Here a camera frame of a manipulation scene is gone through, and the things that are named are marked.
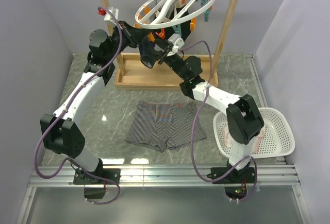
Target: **wooden rack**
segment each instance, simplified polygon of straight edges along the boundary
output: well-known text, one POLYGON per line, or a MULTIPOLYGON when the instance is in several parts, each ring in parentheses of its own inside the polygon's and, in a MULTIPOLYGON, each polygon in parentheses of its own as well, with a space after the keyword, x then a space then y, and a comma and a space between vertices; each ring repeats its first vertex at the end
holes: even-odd
MULTIPOLYGON (((104 7, 110 7, 109 0, 100 0, 104 7)), ((203 73, 201 77, 208 79, 212 73, 211 84, 218 87, 217 65, 220 59, 223 44, 228 34, 232 18, 234 16, 235 7, 238 0, 230 0, 225 21, 222 25, 216 51, 213 55, 212 66, 213 72, 210 72, 210 61, 208 56, 200 55, 202 60, 203 73)), ((108 25, 110 34, 113 28, 108 25)), ((179 83, 182 79, 179 78, 166 64, 155 64, 152 69, 145 67, 140 62, 139 54, 122 53, 117 57, 118 68, 115 78, 115 86, 118 89, 126 90, 178 90, 179 83)))

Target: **clothing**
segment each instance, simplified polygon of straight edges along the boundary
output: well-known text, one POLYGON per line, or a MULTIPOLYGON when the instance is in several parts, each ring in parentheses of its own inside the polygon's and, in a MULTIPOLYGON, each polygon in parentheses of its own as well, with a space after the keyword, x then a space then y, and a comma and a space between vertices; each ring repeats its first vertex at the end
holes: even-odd
MULTIPOLYGON (((175 104, 152 104, 140 101, 135 119, 126 141, 164 152, 168 149, 186 147, 196 108, 193 102, 175 104)), ((197 120, 194 142, 205 139, 206 135, 197 120)))

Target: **white laundry basket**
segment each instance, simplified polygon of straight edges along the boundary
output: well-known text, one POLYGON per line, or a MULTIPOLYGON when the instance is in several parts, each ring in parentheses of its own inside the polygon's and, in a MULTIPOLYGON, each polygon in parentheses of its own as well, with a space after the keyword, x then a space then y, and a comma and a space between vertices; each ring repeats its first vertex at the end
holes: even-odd
MULTIPOLYGON (((265 122, 265 135, 261 139, 257 152, 252 153, 253 157, 268 158, 291 154, 295 142, 290 126, 283 114, 273 108, 259 108, 259 111, 265 122)), ((221 154, 229 158, 232 154, 232 148, 224 144, 222 131, 226 126, 228 126, 226 115, 222 112, 217 113, 213 119, 214 135, 221 154)))

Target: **gray wall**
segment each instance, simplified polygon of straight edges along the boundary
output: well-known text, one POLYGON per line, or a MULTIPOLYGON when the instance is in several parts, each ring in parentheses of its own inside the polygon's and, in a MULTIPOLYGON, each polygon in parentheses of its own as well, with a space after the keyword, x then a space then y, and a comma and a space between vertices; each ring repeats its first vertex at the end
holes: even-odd
POLYGON ((284 0, 257 51, 269 106, 294 133, 297 168, 315 224, 329 223, 329 0, 284 0))
POLYGON ((0 223, 14 223, 41 135, 39 120, 58 104, 71 64, 41 0, 0 0, 0 223))
MULTIPOLYGON (((97 6, 100 0, 44 0, 72 52, 88 51, 91 31, 106 29, 97 6)), ((110 0, 110 5, 120 9, 120 19, 134 23, 136 10, 147 0, 110 0)), ((283 0, 239 0, 224 52, 255 53, 283 0)), ((229 0, 216 0, 208 23, 198 18, 196 31, 187 44, 205 39, 214 51, 229 0)), ((207 53, 200 45, 196 53, 207 53)))

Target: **gray marble table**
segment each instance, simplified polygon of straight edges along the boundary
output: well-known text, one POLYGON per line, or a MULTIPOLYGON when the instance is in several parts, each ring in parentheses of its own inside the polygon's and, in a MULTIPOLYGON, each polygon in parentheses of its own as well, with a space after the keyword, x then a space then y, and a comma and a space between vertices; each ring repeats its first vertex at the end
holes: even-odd
MULTIPOLYGON (((86 56, 75 55, 64 87, 62 101, 78 84, 86 64, 86 56)), ((258 106, 260 101, 246 54, 224 54, 218 64, 219 86, 238 95, 249 93, 258 106)), ((87 148, 105 164, 190 164, 190 148, 166 150, 160 153, 149 148, 129 144, 125 141, 135 116, 138 101, 154 103, 178 103, 191 101, 181 92, 123 91, 114 87, 114 78, 97 95, 80 123, 80 130, 86 139, 87 148)), ((194 146, 197 163, 225 164, 227 158, 221 155, 213 133, 213 117, 218 110, 205 106, 200 113, 200 123, 207 139, 194 146)), ((63 156, 46 151, 43 165, 59 165, 63 156)), ((276 163, 276 158, 261 159, 260 163, 276 163)))

